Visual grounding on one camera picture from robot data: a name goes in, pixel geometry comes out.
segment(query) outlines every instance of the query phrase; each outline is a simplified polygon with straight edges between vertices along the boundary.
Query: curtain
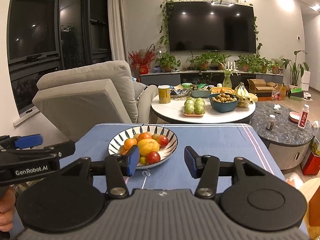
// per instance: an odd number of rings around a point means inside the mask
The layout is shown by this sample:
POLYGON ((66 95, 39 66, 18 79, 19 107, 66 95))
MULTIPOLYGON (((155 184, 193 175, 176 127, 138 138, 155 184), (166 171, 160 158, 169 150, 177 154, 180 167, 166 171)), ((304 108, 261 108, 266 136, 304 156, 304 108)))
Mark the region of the curtain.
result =
POLYGON ((108 23, 112 60, 126 60, 129 63, 127 0, 108 0, 108 23))

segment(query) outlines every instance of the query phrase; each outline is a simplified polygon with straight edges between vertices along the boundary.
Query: red flower arrangement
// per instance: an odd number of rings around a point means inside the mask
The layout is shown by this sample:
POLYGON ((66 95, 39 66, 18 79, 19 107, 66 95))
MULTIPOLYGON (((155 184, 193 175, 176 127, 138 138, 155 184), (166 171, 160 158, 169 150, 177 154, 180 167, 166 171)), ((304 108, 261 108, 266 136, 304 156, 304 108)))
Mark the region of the red flower arrangement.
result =
POLYGON ((149 65, 151 61, 156 58, 156 46, 151 44, 146 50, 141 49, 139 52, 132 51, 129 53, 129 59, 132 61, 132 66, 140 65, 149 65))

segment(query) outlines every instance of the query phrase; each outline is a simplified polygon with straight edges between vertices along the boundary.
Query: red apple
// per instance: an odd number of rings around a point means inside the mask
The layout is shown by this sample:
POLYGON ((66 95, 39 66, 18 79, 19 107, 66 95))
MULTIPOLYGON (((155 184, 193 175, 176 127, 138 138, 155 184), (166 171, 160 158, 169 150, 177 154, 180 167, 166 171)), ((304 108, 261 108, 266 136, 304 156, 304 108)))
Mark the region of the red apple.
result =
POLYGON ((157 138, 157 142, 158 142, 158 144, 160 144, 160 148, 164 148, 164 147, 166 147, 168 145, 169 139, 167 138, 167 136, 160 135, 157 138))
POLYGON ((157 153, 157 152, 149 152, 149 154, 147 155, 147 163, 148 164, 157 163, 160 160, 161 160, 161 157, 160 157, 159 153, 157 153))

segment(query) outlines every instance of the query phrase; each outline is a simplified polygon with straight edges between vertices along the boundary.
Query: finger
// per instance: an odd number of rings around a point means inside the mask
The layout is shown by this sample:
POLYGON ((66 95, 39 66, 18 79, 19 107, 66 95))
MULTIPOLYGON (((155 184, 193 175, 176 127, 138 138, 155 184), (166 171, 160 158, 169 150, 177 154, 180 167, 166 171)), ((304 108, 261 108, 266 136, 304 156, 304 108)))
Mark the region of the finger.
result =
POLYGON ((0 214, 0 226, 5 226, 13 221, 15 209, 12 208, 7 213, 0 214))
POLYGON ((5 226, 0 226, 0 231, 2 232, 9 232, 13 228, 13 223, 10 223, 5 226))
POLYGON ((6 213, 10 209, 12 209, 15 202, 16 197, 14 194, 14 190, 9 187, 2 199, 0 199, 0 213, 6 213))

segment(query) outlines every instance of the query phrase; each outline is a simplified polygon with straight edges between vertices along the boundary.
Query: gray armchair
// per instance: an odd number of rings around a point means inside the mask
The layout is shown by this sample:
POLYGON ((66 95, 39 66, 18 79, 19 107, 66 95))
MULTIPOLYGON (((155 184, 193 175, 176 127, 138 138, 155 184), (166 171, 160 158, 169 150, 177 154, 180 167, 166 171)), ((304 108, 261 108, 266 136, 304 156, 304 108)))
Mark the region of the gray armchair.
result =
POLYGON ((125 61, 49 73, 40 78, 37 87, 33 104, 73 141, 99 123, 157 122, 151 108, 157 87, 147 87, 137 101, 125 61))

